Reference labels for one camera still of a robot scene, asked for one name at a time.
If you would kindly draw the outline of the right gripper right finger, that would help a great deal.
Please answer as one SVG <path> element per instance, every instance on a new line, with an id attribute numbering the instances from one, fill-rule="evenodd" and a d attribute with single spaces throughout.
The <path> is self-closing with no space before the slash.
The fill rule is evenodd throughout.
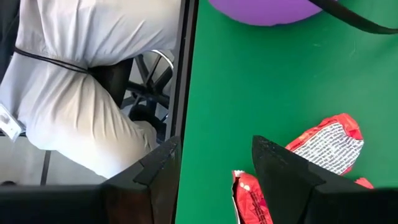
<path id="1" fill-rule="evenodd" d="M 252 162 L 274 224 L 356 224 L 368 188 L 334 174 L 262 136 Z"/>

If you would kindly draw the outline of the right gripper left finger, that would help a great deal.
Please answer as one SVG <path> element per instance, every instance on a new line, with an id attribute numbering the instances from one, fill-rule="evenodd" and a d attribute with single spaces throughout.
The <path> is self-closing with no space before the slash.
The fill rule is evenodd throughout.
<path id="1" fill-rule="evenodd" d="M 174 224 L 181 151 L 174 136 L 104 183 L 109 224 Z"/>

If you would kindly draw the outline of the red candy bar wrapper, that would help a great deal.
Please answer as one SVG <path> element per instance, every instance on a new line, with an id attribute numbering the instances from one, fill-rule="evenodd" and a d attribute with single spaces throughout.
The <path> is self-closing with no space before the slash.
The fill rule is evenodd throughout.
<path id="1" fill-rule="evenodd" d="M 273 224 L 256 177 L 233 170 L 232 199 L 237 224 Z"/>
<path id="2" fill-rule="evenodd" d="M 357 122 L 348 114 L 325 118 L 302 133 L 286 149 L 338 175 L 349 172 L 364 146 Z"/>

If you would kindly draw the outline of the purple pumpkin bucket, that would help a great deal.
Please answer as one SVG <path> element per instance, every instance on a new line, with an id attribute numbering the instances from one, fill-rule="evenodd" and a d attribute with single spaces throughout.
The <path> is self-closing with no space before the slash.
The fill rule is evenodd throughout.
<path id="1" fill-rule="evenodd" d="M 371 34 L 398 34 L 398 28 L 380 26 L 349 10 L 338 0 L 208 0 L 229 18 L 252 26 L 276 26 L 307 19 L 324 11 Z"/>

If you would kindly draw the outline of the black office chair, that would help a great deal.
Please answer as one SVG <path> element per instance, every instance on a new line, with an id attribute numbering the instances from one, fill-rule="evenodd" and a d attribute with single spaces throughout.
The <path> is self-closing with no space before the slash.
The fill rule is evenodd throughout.
<path id="1" fill-rule="evenodd" d="M 139 103 L 144 101 L 148 112 L 154 116 L 158 105 L 165 109 L 169 107 L 170 97 L 164 94 L 163 90 L 172 79 L 174 65 L 173 61 L 163 52 L 151 50 L 151 53 L 157 56 L 151 68 L 146 66 L 144 55 L 139 54 L 115 65 L 93 67 L 88 71 L 111 95 L 119 108 L 130 106 L 130 112 L 133 112 Z M 166 61 L 168 67 L 158 79 L 154 80 L 154 73 L 161 60 Z M 137 65 L 142 83 L 134 83 L 129 80 L 134 63 Z"/>

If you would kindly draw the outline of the person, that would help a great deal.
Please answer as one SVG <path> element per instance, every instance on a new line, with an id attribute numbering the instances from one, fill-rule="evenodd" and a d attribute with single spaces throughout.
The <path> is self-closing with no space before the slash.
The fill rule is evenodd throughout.
<path id="1" fill-rule="evenodd" d="M 129 118 L 85 73 L 177 41 L 181 0 L 21 0 L 17 52 L 0 103 L 28 140 L 111 178 L 157 147 L 152 122 Z"/>

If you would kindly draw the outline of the green table mat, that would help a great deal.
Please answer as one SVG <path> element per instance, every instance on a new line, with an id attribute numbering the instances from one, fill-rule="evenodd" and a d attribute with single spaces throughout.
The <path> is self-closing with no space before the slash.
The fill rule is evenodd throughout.
<path id="1" fill-rule="evenodd" d="M 176 224 L 236 224 L 232 172 L 253 172 L 252 137 L 287 145 L 341 113 L 364 137 L 348 177 L 398 187 L 398 34 L 368 34 L 324 13 L 248 26 L 208 0 L 187 2 L 193 54 Z"/>

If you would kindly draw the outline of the white badge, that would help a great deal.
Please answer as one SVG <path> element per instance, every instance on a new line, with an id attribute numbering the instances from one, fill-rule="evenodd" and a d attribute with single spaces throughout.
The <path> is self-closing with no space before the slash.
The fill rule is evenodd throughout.
<path id="1" fill-rule="evenodd" d="M 24 125 L 15 119 L 2 103 L 0 103 L 0 130 L 12 142 L 25 131 Z"/>

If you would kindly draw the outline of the black aluminium table frame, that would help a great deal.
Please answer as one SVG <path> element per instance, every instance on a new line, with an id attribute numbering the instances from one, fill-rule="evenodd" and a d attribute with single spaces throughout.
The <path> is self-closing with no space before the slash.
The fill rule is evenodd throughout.
<path id="1" fill-rule="evenodd" d="M 166 138 L 185 135 L 199 0 L 182 0 Z"/>

